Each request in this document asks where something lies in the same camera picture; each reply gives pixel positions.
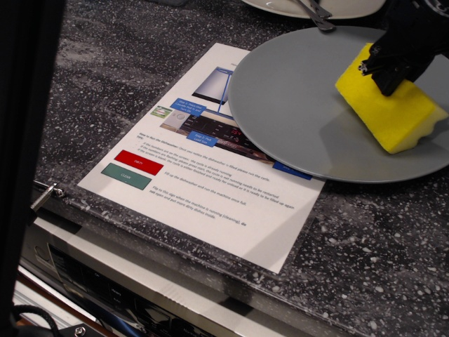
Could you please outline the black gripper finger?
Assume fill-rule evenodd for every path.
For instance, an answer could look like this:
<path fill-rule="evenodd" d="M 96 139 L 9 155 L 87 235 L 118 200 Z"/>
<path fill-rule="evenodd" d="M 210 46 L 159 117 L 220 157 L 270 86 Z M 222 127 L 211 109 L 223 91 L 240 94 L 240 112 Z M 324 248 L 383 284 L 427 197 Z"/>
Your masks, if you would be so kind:
<path fill-rule="evenodd" d="M 391 96 L 410 72 L 408 65 L 391 65 L 374 69 L 371 74 L 380 92 L 384 96 Z"/>

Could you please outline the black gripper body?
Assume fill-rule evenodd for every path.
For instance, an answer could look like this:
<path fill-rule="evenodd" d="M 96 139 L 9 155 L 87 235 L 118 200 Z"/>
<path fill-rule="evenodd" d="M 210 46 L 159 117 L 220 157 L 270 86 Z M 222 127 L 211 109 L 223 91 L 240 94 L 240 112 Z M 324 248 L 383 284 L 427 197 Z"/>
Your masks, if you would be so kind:
<path fill-rule="evenodd" d="M 436 55 L 448 52 L 447 1 L 393 1 L 386 14 L 387 30 L 361 61 L 362 75 L 391 65 L 408 65 L 404 80 L 416 81 Z"/>

